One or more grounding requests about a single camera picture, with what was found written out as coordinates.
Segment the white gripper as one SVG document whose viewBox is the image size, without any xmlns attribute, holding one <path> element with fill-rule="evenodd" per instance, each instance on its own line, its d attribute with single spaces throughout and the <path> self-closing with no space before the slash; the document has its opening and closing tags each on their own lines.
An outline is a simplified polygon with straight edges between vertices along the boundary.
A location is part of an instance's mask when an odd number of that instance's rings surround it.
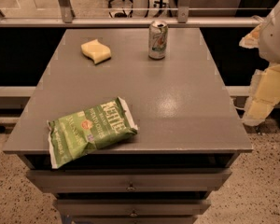
<svg viewBox="0 0 280 224">
<path fill-rule="evenodd" d="M 267 17 L 240 40 L 239 46 L 259 48 L 259 56 L 271 63 L 264 71 L 255 71 L 245 102 L 243 124 L 258 126 L 280 103 L 280 15 Z"/>
</svg>

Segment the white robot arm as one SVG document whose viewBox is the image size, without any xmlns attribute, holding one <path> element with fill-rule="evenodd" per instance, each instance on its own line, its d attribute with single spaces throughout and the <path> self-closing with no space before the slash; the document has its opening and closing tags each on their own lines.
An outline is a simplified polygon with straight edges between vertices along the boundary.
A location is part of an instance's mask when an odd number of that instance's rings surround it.
<svg viewBox="0 0 280 224">
<path fill-rule="evenodd" d="M 257 48 L 260 58 L 269 62 L 264 70 L 256 70 L 250 81 L 243 124 L 260 125 L 280 102 L 280 0 L 270 14 L 239 42 L 247 49 Z"/>
</svg>

